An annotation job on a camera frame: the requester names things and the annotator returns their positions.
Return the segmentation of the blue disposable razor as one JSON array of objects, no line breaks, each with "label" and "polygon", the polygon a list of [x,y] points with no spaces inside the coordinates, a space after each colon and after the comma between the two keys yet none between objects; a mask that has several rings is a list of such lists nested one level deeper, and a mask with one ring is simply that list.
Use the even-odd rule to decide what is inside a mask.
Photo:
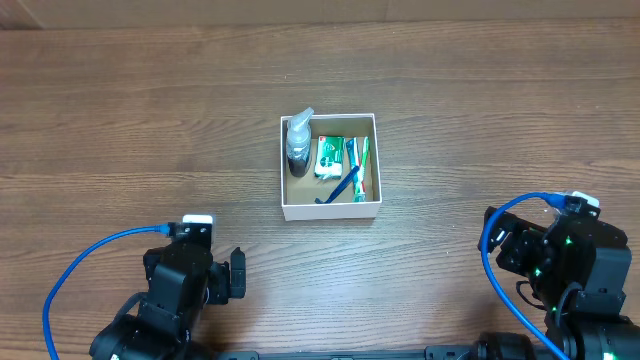
[{"label": "blue disposable razor", "polygon": [[330,204],[346,189],[346,187],[353,181],[360,170],[358,165],[354,166],[350,172],[345,176],[345,178],[336,186],[336,188],[331,192],[329,197],[322,201],[319,198],[316,198],[314,202],[316,204]]}]

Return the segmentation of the white green toothbrush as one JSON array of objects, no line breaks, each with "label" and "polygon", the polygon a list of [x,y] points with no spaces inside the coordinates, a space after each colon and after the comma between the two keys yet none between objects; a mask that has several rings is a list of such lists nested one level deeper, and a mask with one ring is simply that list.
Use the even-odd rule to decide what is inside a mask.
[{"label": "white green toothbrush", "polygon": [[366,166],[368,163],[370,141],[368,137],[363,138],[362,154],[359,160],[359,172],[357,174],[357,183],[354,185],[354,201],[365,202],[366,201]]}]

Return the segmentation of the green soap packet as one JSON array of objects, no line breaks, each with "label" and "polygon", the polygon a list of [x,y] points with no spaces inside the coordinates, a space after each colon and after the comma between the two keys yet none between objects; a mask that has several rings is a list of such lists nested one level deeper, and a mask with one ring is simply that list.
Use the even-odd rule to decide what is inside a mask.
[{"label": "green soap packet", "polygon": [[317,142],[314,175],[320,180],[340,179],[343,173],[345,139],[340,136],[320,136]]}]

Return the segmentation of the clear spray bottle dark liquid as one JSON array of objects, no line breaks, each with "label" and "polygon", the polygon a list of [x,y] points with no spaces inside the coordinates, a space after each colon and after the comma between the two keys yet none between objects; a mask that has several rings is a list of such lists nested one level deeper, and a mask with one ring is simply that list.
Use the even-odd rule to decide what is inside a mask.
[{"label": "clear spray bottle dark liquid", "polygon": [[286,156],[294,177],[303,177],[309,169],[311,154],[310,120],[314,110],[308,107],[287,122]]}]

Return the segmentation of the Colgate toothpaste tube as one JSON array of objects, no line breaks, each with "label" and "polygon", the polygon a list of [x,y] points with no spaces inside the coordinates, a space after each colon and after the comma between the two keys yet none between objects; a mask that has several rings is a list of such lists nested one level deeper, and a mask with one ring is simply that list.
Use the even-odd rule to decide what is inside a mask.
[{"label": "Colgate toothpaste tube", "polygon": [[[359,166],[359,160],[360,160],[360,157],[361,157],[361,154],[362,154],[362,146],[363,146],[363,141],[362,141],[362,145],[359,145],[359,141],[358,141],[357,137],[350,139],[346,143],[346,149],[347,149],[347,153],[348,153],[348,156],[349,156],[351,169],[356,165]],[[356,183],[357,183],[357,175],[353,179],[353,186]]]}]

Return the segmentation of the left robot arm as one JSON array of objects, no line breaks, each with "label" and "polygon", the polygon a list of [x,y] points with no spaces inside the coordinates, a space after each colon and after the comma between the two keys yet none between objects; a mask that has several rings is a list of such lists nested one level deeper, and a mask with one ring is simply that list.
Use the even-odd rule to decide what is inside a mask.
[{"label": "left robot arm", "polygon": [[154,259],[149,289],[128,300],[93,340],[98,360],[212,359],[214,353],[193,340],[193,328],[207,305],[225,305],[246,294],[246,256],[236,248],[230,260],[213,260],[208,248],[172,244],[145,254]]}]

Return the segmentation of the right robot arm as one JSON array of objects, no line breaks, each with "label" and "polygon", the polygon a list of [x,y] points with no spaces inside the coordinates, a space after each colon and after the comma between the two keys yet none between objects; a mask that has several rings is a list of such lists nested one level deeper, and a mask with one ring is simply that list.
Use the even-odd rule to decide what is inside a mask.
[{"label": "right robot arm", "polygon": [[636,359],[639,327],[621,309],[627,236],[589,204],[543,227],[506,212],[488,224],[496,262],[522,276],[544,310],[546,337],[570,359]]}]

